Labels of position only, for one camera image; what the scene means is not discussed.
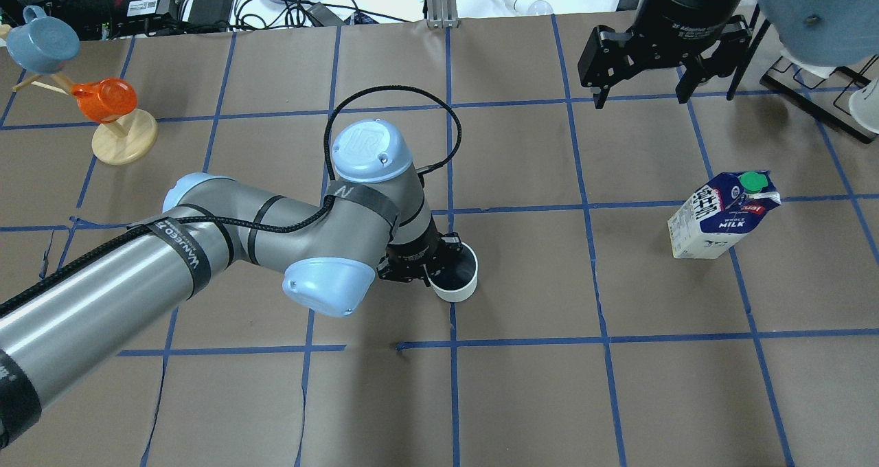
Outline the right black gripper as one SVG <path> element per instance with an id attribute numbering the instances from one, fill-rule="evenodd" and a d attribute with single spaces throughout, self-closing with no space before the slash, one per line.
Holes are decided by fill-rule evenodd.
<path id="1" fill-rule="evenodd" d="M 610 89 L 647 69 L 684 65 L 679 104 L 713 77 L 732 75 L 744 60 L 751 28 L 735 10 L 741 0 L 640 0 L 626 31 L 596 26 L 578 61 L 580 85 L 603 109 Z"/>

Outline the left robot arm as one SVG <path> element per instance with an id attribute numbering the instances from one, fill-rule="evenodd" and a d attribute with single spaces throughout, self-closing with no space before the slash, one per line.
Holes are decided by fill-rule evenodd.
<path id="1" fill-rule="evenodd" d="M 437 231 L 423 176 L 398 127 L 349 125 L 324 151 L 320 206 L 207 173 L 183 176 L 162 214 L 69 262 L 2 304 L 2 446 L 158 317 L 237 261 L 281 273 L 282 291 L 343 318 L 374 280 L 424 280 L 448 302 L 473 295 L 479 264 Z"/>

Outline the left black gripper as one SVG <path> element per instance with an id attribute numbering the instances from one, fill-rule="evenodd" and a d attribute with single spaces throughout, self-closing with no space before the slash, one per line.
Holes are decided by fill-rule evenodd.
<path id="1" fill-rule="evenodd" d="M 440 234 L 434 220 L 427 223 L 424 232 L 406 244 L 388 244 L 385 255 L 376 270 L 382 280 L 409 283 L 420 279 L 433 286 L 430 268 L 439 268 L 442 262 L 459 256 L 464 243 L 456 232 Z"/>

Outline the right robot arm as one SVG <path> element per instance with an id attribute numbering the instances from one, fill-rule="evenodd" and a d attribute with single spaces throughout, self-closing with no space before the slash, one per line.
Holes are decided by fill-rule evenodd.
<path id="1" fill-rule="evenodd" d="M 602 109 L 610 89 L 647 70 L 683 67 L 685 103 L 713 77 L 741 76 L 756 48 L 741 0 L 641 0 L 626 31 L 598 25 L 578 61 L 580 84 Z M 789 54 L 808 65 L 851 65 L 877 53 L 877 0 L 757 0 Z"/>

